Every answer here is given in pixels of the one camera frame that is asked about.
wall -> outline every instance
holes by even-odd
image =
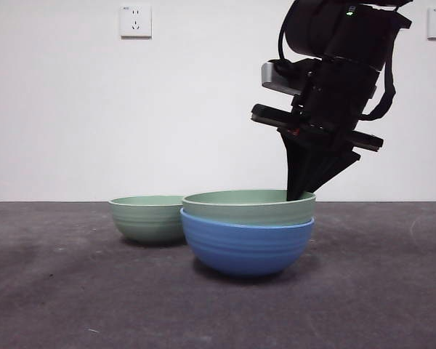
[[[278,133],[249,118],[255,103],[290,108],[259,70],[291,0],[151,0],[153,39],[122,41],[118,8],[135,3],[0,0],[0,201],[285,187]],[[360,127],[384,149],[320,200],[436,200],[430,4],[401,10],[414,23],[396,44],[396,102]]]

ridged bowl surface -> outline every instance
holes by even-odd
[[[184,238],[181,196],[133,196],[110,201],[113,221],[126,238],[162,244]]]
[[[187,242],[210,268],[233,276],[277,273],[300,257],[314,219],[300,225],[235,225],[194,217],[181,210]]]
[[[184,211],[195,217],[242,225],[298,225],[309,222],[315,194],[286,201],[286,190],[229,190],[200,193],[182,200]]]

blue bowl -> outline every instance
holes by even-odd
[[[210,268],[232,276],[277,273],[300,257],[315,220],[299,225],[255,226],[205,220],[181,209],[187,243]]]

stacked bowls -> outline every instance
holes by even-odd
[[[286,201],[285,190],[201,193],[182,200],[182,227],[193,253],[232,276],[263,276],[303,253],[314,224],[315,195]]]

floor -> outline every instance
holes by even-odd
[[[436,348],[436,203],[318,203],[307,251],[239,280],[106,203],[0,203],[0,349]]]

